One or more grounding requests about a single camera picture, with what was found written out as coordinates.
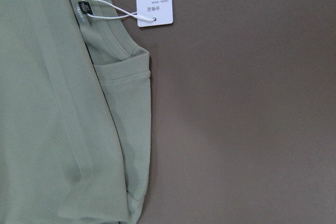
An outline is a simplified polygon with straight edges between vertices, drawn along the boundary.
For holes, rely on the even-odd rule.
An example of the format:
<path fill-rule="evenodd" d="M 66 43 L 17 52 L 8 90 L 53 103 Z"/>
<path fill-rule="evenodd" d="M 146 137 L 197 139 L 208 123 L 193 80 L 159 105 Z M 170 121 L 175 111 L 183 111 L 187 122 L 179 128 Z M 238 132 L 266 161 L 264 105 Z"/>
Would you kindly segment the olive green long-sleeve shirt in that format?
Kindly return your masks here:
<path fill-rule="evenodd" d="M 150 56 L 112 0 L 1 0 L 1 223 L 137 223 Z"/>

